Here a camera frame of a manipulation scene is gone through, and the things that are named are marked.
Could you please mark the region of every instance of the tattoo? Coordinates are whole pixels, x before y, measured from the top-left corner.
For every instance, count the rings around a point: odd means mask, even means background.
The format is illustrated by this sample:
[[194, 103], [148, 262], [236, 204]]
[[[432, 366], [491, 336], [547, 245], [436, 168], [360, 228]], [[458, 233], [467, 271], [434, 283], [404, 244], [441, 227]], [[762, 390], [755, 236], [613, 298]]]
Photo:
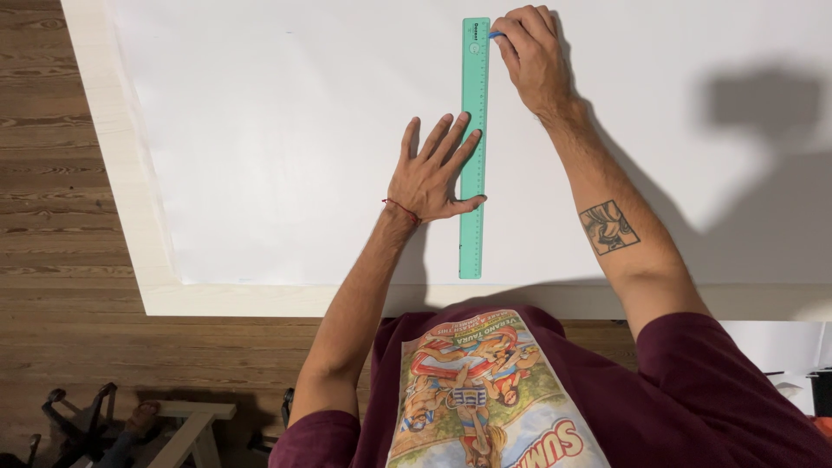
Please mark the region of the tattoo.
[[589, 242], [598, 255], [604, 255], [641, 241], [613, 200], [592, 207], [579, 215]]

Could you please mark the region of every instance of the bare foot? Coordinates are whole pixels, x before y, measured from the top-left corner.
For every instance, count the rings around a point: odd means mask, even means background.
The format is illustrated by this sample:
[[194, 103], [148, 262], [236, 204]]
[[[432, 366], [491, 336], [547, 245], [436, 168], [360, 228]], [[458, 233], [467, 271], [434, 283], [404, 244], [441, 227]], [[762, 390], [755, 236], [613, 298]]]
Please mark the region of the bare foot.
[[153, 427], [153, 423], [156, 422], [156, 413], [159, 412], [159, 406], [158, 401], [143, 401], [133, 410], [133, 414], [127, 420], [124, 430], [139, 437], [144, 437]]

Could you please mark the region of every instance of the maroon t-shirt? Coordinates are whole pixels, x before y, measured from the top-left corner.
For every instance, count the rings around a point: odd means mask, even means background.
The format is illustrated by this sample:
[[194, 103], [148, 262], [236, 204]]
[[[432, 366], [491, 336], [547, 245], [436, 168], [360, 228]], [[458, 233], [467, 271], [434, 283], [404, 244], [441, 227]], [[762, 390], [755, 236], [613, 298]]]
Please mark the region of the maroon t-shirt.
[[269, 466], [832, 467], [832, 445], [708, 316], [649, 323], [634, 373], [535, 307], [420, 312], [379, 328], [363, 427], [296, 421]]

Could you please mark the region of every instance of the t-shirt sleeve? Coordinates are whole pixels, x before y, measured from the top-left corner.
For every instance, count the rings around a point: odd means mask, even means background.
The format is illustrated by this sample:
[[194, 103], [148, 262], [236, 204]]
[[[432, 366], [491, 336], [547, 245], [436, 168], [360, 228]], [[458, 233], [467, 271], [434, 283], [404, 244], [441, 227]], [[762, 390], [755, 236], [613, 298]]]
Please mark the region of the t-shirt sleeve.
[[832, 446], [713, 318], [692, 312], [657, 318], [641, 330], [636, 350], [641, 376], [743, 458], [760, 466], [832, 463]]
[[358, 418], [345, 411], [318, 411], [300, 418], [277, 440], [269, 468], [345, 468], [359, 443]]

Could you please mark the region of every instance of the wooden floorboard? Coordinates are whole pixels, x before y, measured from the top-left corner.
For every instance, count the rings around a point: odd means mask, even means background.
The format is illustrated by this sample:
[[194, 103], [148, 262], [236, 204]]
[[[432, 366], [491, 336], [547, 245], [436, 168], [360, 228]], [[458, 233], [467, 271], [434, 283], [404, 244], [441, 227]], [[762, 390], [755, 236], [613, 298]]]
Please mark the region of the wooden floorboard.
[[[59, 0], [0, 2], [0, 452], [44, 435], [56, 387], [76, 406], [108, 381], [116, 418], [145, 398], [236, 403], [215, 432], [225, 466], [265, 466], [318, 319], [148, 317], [133, 277]], [[567, 336], [635, 365], [625, 326], [566, 321]], [[359, 383], [360, 406], [369, 373]]]

